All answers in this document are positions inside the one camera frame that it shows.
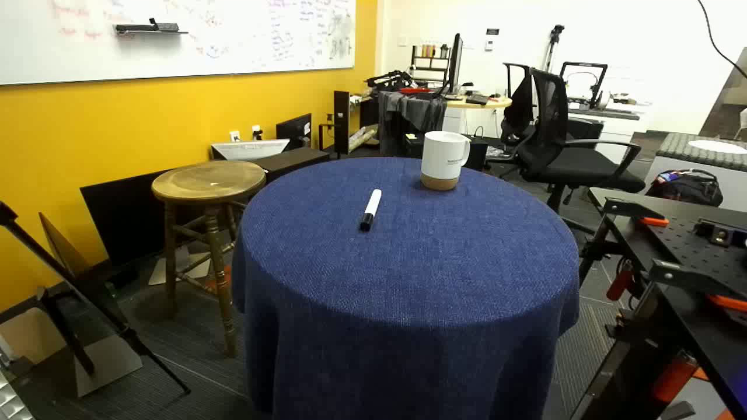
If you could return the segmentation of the black perforated metal workbench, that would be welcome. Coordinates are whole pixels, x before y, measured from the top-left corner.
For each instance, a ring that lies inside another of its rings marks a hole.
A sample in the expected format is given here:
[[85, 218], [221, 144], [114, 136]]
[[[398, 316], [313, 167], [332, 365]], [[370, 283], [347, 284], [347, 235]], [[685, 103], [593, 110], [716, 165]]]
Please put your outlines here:
[[612, 190], [591, 200], [600, 227], [579, 272], [619, 254], [613, 292], [636, 292], [636, 306], [606, 328], [613, 346], [574, 417], [658, 420], [703, 370], [747, 420], [745, 214]]

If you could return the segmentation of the wall whiteboard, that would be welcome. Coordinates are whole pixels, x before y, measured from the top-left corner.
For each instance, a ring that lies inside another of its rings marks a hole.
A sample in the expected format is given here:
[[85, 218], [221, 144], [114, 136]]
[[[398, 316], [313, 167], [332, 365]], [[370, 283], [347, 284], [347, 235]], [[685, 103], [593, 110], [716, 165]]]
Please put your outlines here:
[[[335, 69], [355, 0], [0, 0], [0, 83]], [[116, 34], [116, 24], [186, 34]]]

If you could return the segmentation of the blue round tablecloth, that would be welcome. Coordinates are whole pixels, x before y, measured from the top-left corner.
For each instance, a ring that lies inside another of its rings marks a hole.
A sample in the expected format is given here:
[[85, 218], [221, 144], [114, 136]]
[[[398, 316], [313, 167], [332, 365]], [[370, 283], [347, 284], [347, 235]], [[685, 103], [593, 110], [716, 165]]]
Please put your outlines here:
[[397, 156], [281, 174], [233, 257], [250, 398], [267, 420], [542, 420], [577, 267], [565, 222], [486, 173], [453, 191]]

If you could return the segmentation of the black office chair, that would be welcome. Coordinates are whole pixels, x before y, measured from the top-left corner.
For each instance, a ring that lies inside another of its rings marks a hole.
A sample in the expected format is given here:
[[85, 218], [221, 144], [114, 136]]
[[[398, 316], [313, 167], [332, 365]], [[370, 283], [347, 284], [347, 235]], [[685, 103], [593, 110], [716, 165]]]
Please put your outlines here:
[[612, 148], [626, 150], [622, 158], [613, 163], [598, 152], [600, 138], [570, 136], [565, 79], [552, 73], [522, 67], [522, 82], [504, 110], [502, 136], [517, 158], [519, 174], [550, 187], [546, 200], [550, 211], [560, 211], [565, 190], [640, 191], [643, 187], [643, 180], [630, 173], [630, 163], [640, 153], [636, 144], [612, 141]]

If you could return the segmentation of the round wooden stool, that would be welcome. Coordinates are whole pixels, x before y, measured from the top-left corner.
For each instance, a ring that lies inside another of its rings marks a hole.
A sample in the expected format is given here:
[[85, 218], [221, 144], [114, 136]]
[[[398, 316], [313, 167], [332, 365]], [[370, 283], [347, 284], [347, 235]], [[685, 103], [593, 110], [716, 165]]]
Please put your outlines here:
[[196, 263], [177, 267], [177, 237], [201, 241], [207, 247], [211, 295], [217, 297], [224, 353], [236, 354], [236, 320], [230, 309], [226, 254], [236, 244], [236, 213], [265, 185], [265, 170], [250, 162], [204, 162], [161, 173], [152, 181], [163, 205], [163, 260], [168, 310], [177, 312], [174, 284], [186, 279]]

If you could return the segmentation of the black and red backpack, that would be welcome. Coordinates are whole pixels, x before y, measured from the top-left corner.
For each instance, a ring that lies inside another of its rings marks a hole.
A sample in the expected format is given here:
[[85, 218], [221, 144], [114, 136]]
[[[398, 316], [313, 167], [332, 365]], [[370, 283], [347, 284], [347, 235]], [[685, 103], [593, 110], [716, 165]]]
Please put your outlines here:
[[648, 195], [713, 205], [723, 202], [718, 180], [698, 167], [663, 170], [654, 177]]

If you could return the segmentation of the white ceramic mug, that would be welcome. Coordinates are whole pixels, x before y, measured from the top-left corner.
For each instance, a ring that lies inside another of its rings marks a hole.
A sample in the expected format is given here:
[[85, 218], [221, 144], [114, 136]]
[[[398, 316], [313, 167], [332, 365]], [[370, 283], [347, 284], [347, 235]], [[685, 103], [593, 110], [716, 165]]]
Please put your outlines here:
[[426, 130], [420, 158], [420, 180], [426, 190], [451, 191], [469, 158], [469, 138], [451, 130]]

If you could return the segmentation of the black whiteboard eraser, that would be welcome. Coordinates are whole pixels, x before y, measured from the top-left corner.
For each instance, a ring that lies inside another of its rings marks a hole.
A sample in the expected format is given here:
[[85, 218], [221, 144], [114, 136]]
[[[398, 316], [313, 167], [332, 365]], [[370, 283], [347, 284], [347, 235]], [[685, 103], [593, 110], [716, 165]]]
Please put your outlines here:
[[158, 24], [149, 19], [146, 24], [116, 24], [116, 34], [186, 34], [177, 24]]

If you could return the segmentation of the black computer monitor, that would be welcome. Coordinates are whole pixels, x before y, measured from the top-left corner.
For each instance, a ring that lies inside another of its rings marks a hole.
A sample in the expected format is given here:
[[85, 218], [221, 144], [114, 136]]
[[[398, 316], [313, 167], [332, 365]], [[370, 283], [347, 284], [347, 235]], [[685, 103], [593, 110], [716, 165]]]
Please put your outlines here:
[[461, 62], [461, 34], [454, 32], [451, 59], [448, 59], [448, 93], [458, 93], [460, 87], [460, 62]]

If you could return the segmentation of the black flat panel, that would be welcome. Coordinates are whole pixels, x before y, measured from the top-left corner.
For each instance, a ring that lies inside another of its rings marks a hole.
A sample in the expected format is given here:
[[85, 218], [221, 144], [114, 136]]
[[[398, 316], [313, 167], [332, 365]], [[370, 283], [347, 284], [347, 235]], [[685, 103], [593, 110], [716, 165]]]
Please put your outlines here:
[[[328, 162], [328, 152], [288, 150], [274, 156], [255, 158], [273, 181], [302, 165]], [[152, 194], [155, 174], [142, 173], [132, 177], [109, 180], [79, 187], [93, 227], [102, 241], [107, 257], [116, 263], [163, 250], [163, 202]]]

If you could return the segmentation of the black and white marker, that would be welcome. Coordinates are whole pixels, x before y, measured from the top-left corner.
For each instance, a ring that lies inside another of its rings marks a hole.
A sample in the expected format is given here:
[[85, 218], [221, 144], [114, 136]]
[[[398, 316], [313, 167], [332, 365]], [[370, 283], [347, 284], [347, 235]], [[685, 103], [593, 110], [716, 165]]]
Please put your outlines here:
[[383, 199], [383, 191], [374, 190], [367, 200], [364, 218], [360, 220], [360, 232], [369, 232], [374, 227], [381, 199]]

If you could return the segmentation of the white plastic bin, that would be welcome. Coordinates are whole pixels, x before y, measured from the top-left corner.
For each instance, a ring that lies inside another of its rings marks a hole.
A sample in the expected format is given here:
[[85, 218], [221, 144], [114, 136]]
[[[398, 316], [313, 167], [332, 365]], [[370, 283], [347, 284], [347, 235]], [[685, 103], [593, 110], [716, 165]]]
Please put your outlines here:
[[286, 150], [286, 141], [211, 142], [209, 150], [226, 162], [265, 158]]

